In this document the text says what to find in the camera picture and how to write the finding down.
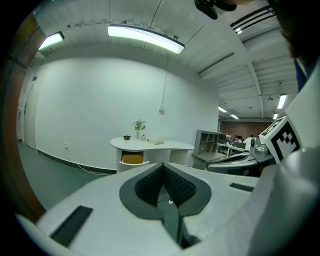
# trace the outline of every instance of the white ceiling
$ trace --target white ceiling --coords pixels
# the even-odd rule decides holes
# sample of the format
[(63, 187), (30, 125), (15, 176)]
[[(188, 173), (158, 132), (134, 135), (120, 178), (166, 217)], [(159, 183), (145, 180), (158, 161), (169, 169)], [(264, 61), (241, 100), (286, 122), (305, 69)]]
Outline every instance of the white ceiling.
[(62, 42), (41, 50), (45, 56), (61, 48), (94, 44), (132, 46), (166, 54), (153, 44), (109, 37), (108, 24), (123, 21), (171, 38), (178, 36), (185, 49), (181, 54), (167, 52), (169, 57), (197, 73), (234, 53), (199, 77), (219, 88), (220, 104), (231, 113), (262, 119), (273, 116), (281, 93), (288, 94), (286, 105), (298, 93), (293, 61), (275, 18), (240, 35), (230, 23), (266, 4), (255, 1), (238, 6), (234, 12), (224, 12), (212, 20), (195, 8), (193, 0), (55, 0), (46, 2), (35, 16), (46, 35), (62, 31), (65, 36)]

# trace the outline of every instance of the white counter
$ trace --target white counter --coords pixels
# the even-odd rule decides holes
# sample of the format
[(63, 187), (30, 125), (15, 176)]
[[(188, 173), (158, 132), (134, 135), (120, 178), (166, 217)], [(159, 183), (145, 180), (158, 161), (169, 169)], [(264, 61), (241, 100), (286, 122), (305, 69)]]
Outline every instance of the white counter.
[(120, 162), (122, 161), (123, 151), (143, 152), (143, 160), (155, 163), (177, 163), (186, 165), (189, 151), (195, 147), (178, 141), (165, 140), (164, 143), (154, 145), (141, 139), (130, 138), (125, 140), (123, 137), (113, 138), (110, 144), (116, 148), (116, 171), (121, 170)]
[(131, 138), (125, 140), (123, 137), (113, 138), (110, 144), (117, 149), (131, 152), (149, 151), (149, 150), (194, 150), (195, 147), (183, 142), (165, 140), (164, 143), (154, 145), (141, 139)]

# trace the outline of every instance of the black slot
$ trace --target black slot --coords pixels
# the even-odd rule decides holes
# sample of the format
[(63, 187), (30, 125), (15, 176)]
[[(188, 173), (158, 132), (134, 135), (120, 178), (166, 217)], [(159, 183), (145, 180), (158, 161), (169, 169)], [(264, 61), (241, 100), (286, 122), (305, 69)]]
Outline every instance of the black slot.
[(253, 186), (242, 185), (242, 184), (239, 184), (239, 183), (231, 183), (231, 185), (229, 187), (235, 188), (235, 189), (238, 189), (238, 190), (247, 191), (247, 192), (252, 192), (254, 190)]
[(50, 237), (57, 243), (68, 247), (92, 211), (92, 208), (78, 206)]

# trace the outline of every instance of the floor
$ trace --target floor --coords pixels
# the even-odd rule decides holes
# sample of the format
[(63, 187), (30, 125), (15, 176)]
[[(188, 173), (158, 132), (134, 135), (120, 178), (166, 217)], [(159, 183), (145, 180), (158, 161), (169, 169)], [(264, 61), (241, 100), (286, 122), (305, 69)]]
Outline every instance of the floor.
[(18, 143), (18, 148), (26, 177), (46, 210), (85, 184), (104, 177), (56, 162), (22, 142)]

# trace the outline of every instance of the white wall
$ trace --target white wall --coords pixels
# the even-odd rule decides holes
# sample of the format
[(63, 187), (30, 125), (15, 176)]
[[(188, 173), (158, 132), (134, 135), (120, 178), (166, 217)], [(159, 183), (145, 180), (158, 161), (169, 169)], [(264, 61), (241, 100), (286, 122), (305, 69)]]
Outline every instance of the white wall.
[(116, 168), (112, 138), (134, 136), (146, 120), (147, 138), (194, 145), (197, 129), (217, 131), (218, 90), (198, 74), (168, 62), (164, 114), (158, 111), (166, 57), (122, 46), (91, 46), (53, 53), (39, 97), (35, 139), (39, 150), (79, 164)]

